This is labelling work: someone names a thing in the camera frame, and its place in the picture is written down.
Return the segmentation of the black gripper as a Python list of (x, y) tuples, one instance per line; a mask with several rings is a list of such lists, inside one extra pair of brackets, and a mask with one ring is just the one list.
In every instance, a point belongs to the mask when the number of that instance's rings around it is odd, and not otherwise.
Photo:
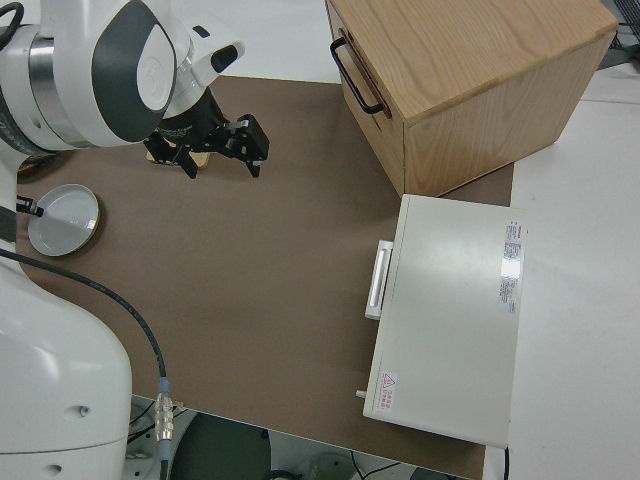
[(250, 114), (236, 121), (194, 121), (180, 126), (165, 121), (143, 144), (156, 163), (180, 163), (181, 160), (181, 168), (190, 179), (195, 179), (198, 173), (191, 152), (220, 153), (245, 161), (251, 176), (258, 178), (260, 161), (267, 159), (269, 150), (266, 134)]

